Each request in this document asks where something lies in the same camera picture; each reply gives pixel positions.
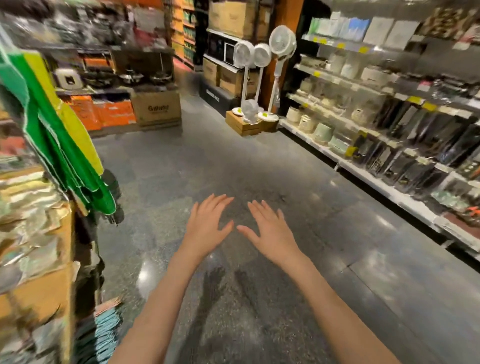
gray tile floor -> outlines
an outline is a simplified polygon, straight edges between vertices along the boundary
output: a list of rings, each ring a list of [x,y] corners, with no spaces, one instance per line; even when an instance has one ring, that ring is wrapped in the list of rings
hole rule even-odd
[[[122,335],[178,249],[189,209],[236,197],[222,223],[254,226],[246,203],[285,212],[298,245],[403,363],[478,363],[480,276],[281,133],[241,138],[196,96],[183,130],[95,140],[117,176],[125,221],[102,222],[105,299],[122,296]],[[288,277],[237,232],[202,263],[168,363],[334,363]]]

